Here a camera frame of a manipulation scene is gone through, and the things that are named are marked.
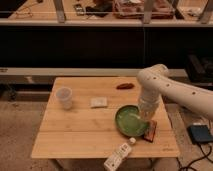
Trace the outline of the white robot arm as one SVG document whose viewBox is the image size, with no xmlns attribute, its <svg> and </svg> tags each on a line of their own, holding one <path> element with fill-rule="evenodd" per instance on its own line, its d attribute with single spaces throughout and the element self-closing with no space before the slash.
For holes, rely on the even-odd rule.
<svg viewBox="0 0 213 171">
<path fill-rule="evenodd" d="M 141 85 L 138 100 L 143 121 L 153 118 L 159 106 L 160 96 L 164 95 L 194 113 L 213 121 L 213 91 L 174 81 L 168 77 L 169 70 L 163 64 L 144 68 L 137 74 Z"/>
</svg>

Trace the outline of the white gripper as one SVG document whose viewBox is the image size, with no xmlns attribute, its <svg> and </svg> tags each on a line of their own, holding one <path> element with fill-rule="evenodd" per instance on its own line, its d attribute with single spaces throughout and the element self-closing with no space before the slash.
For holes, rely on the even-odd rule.
<svg viewBox="0 0 213 171">
<path fill-rule="evenodd" d="M 139 114 L 142 120 L 151 120 L 159 106 L 159 96 L 140 96 L 138 100 Z"/>
</svg>

